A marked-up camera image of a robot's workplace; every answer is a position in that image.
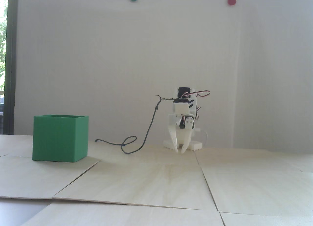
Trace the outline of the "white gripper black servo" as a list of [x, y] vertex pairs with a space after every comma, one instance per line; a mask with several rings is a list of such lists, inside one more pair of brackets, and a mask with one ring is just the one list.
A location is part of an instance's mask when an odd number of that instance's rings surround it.
[[195, 116], [188, 114], [170, 114], [168, 116], [168, 130], [171, 137], [173, 150], [178, 153], [177, 131], [184, 131], [184, 142], [181, 153], [185, 153], [191, 141], [192, 131], [195, 129]]

